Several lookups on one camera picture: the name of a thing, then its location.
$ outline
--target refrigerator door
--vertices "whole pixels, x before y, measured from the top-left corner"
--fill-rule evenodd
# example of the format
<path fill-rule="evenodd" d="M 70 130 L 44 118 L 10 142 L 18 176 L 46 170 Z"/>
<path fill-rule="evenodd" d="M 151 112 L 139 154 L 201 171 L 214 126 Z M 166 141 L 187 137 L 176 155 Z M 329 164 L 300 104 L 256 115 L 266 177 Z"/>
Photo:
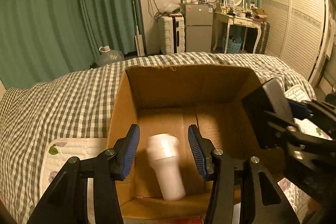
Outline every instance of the refrigerator door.
<path fill-rule="evenodd" d="M 185 4 L 183 10 L 185 25 L 212 25 L 212 10 L 209 10 L 209 5 Z"/>
<path fill-rule="evenodd" d="M 210 52 L 212 26 L 186 26 L 185 51 Z"/>

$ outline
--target white bottle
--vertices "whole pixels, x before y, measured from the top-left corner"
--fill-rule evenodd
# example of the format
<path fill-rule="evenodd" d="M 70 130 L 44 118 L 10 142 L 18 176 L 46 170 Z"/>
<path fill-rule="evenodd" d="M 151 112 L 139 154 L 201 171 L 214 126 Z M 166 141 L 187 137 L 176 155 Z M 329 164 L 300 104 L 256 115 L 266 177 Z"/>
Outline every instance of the white bottle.
<path fill-rule="evenodd" d="M 149 138 L 147 154 L 154 169 L 164 200 L 178 200 L 185 196 L 179 170 L 179 140 L 169 134 Z"/>

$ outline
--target checkered bedspread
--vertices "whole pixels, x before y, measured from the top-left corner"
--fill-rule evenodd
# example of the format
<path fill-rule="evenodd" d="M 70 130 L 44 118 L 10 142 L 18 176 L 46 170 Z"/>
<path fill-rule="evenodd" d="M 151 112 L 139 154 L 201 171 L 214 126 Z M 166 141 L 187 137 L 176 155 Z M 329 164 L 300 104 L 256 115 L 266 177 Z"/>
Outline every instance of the checkered bedspread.
<path fill-rule="evenodd" d="M 133 58 L 78 71 L 29 90 L 9 89 L 0 102 L 0 199 L 26 223 L 39 199 L 46 146 L 57 138 L 106 137 L 121 74 L 129 66 L 225 64 L 253 69 L 263 83 L 276 78 L 283 91 L 304 77 L 276 57 L 258 54 L 183 53 Z"/>

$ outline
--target dark suitcase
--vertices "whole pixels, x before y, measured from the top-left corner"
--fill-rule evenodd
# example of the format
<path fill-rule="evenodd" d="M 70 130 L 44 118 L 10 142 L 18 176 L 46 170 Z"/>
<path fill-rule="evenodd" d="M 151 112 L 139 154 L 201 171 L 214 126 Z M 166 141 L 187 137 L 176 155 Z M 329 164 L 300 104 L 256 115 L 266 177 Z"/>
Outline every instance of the dark suitcase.
<path fill-rule="evenodd" d="M 267 44 L 269 34 L 269 23 L 268 22 L 262 22 L 261 23 L 261 36 L 257 45 L 257 48 L 255 50 L 255 53 L 258 54 L 264 54 L 265 48 Z M 258 30 L 253 28 L 247 28 L 247 35 L 246 35 L 246 42 L 245 42 L 245 48 L 249 53 L 253 53 L 253 48 L 255 44 L 255 40 L 258 36 Z"/>

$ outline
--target cardboard box on table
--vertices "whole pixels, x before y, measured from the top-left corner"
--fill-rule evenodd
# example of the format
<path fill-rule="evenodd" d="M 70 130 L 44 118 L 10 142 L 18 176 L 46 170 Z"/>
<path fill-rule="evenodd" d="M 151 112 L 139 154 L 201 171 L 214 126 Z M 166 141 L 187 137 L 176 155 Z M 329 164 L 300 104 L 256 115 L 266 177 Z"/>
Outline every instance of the cardboard box on table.
<path fill-rule="evenodd" d="M 140 127 L 140 142 L 131 173 L 116 182 L 123 218 L 175 219 L 206 213 L 212 182 L 198 174 L 188 143 L 188 127 L 197 124 L 204 138 L 229 156 L 260 158 L 274 178 L 283 178 L 283 151 L 261 150 L 241 99 L 260 87 L 253 70 L 224 65 L 130 67 L 122 74 L 108 134 L 108 147 Z M 187 196 L 162 199 L 147 158 L 148 138 L 167 133 L 179 139 L 180 171 Z M 236 202 L 239 192 L 235 194 Z"/>

